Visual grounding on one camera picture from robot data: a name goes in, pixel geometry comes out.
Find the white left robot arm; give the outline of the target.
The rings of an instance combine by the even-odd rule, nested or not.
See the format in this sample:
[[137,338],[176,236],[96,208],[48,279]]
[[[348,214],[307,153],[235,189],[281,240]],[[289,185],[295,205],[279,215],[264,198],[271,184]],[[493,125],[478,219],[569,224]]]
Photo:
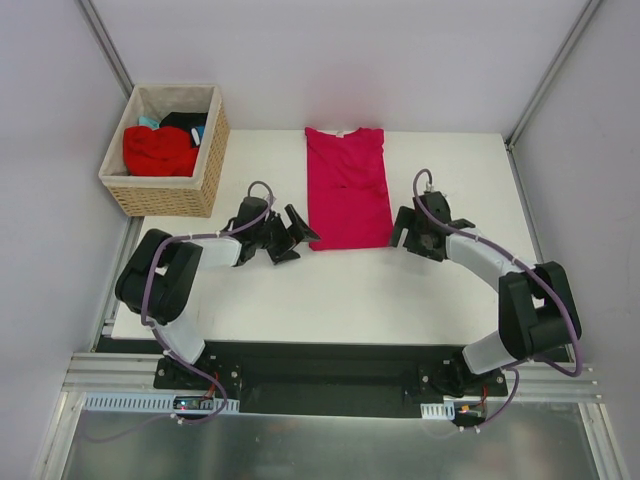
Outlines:
[[192,288],[199,271],[240,267],[258,250],[278,265],[296,260],[296,247],[320,236],[288,204],[285,225],[270,203],[247,196],[226,226],[208,234],[172,236],[150,229],[120,273],[114,293],[158,343],[178,361],[176,375],[188,388],[204,387],[211,377],[210,363],[201,358],[205,340],[189,312]]

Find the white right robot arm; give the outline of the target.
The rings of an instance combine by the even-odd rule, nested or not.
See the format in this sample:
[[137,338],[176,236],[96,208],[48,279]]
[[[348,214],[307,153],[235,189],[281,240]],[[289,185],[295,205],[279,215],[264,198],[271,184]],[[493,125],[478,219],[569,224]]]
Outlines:
[[578,377],[583,362],[562,367],[547,358],[556,348],[576,346],[582,334],[571,287],[556,262],[526,262],[487,239],[466,220],[454,220],[439,191],[417,196],[402,206],[390,244],[436,261],[454,262],[483,280],[498,296],[497,328],[464,346],[431,378],[434,388],[452,395],[473,394],[486,377],[527,360],[546,363],[562,374]]

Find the wicker basket with liner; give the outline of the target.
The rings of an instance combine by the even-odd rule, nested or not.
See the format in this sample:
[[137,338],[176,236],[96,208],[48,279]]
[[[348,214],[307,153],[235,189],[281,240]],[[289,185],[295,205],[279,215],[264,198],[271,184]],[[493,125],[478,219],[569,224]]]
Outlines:
[[[204,135],[190,177],[135,176],[123,159],[124,132],[141,116],[161,120],[172,112],[205,113]],[[99,170],[99,179],[130,217],[211,215],[230,127],[222,93],[211,84],[138,84],[133,88]]]

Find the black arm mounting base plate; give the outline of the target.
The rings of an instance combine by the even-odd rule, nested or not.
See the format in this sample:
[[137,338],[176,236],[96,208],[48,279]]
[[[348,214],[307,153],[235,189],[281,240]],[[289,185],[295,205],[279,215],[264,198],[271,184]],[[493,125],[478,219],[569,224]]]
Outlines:
[[492,371],[461,379],[458,346],[349,345],[209,341],[197,368],[243,413],[416,418],[445,394],[507,395]]

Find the magenta pink t shirt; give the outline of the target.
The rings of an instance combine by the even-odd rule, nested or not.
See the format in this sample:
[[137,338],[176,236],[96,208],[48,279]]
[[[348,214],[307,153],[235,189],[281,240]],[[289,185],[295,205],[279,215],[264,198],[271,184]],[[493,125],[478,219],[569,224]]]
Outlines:
[[393,228],[384,163],[384,131],[339,136],[305,129],[309,225],[316,252],[384,248]]

